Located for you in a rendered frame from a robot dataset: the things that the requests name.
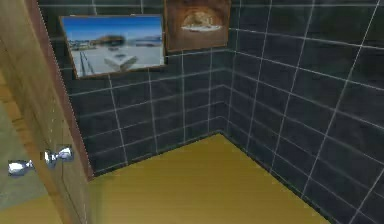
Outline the brown arch framed picture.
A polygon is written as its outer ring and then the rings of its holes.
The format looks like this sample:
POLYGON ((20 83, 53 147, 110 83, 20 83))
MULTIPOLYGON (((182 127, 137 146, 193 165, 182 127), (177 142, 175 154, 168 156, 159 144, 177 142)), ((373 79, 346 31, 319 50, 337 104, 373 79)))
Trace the brown arch framed picture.
POLYGON ((164 0, 167 50, 226 46, 230 11, 231 0, 164 0))

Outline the blue seaside framed picture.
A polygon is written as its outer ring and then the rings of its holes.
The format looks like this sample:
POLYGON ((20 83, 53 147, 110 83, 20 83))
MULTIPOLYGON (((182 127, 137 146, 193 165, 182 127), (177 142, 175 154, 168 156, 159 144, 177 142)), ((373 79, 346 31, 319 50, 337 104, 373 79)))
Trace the blue seaside framed picture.
POLYGON ((62 16, 60 25, 78 79, 166 64, 160 14, 62 16))

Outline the silver door knob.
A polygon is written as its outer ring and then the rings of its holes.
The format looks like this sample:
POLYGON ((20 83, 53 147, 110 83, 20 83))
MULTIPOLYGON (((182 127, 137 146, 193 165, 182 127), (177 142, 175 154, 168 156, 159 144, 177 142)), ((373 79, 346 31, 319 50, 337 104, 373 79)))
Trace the silver door knob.
POLYGON ((14 160, 8 163, 8 174, 12 177, 24 176, 33 169, 34 165, 31 160, 14 160))
POLYGON ((43 159, 46 165, 50 169, 53 169, 59 160, 62 160, 64 162, 72 161, 74 159, 74 153, 71 147, 65 146, 61 148, 58 152, 46 150, 43 154, 43 159))

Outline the light wooden room door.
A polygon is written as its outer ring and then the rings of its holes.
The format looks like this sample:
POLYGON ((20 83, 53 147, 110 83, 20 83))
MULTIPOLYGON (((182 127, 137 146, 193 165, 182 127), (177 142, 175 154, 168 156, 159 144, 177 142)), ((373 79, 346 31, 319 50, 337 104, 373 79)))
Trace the light wooden room door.
POLYGON ((0 0, 0 76, 20 114, 16 125, 26 152, 63 224, 94 224, 93 171, 36 0, 0 0), (65 146, 74 159, 50 169, 44 152, 65 146))

